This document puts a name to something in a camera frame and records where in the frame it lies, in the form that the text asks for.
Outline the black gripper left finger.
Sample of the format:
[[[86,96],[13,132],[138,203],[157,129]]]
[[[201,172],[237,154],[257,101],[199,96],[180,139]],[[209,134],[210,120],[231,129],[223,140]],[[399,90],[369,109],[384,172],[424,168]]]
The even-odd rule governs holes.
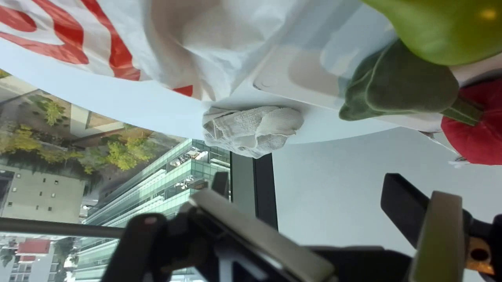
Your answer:
[[[287,280],[298,282],[336,282],[334,267],[282,237],[265,223],[240,212],[223,197],[202,190],[190,204],[242,240],[257,258],[264,259]]]

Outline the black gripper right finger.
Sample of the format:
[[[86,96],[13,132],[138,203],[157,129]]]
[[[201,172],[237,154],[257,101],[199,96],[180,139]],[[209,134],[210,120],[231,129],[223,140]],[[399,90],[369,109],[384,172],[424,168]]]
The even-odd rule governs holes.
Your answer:
[[[409,282],[461,282],[464,256],[463,201],[435,192],[420,229]]]

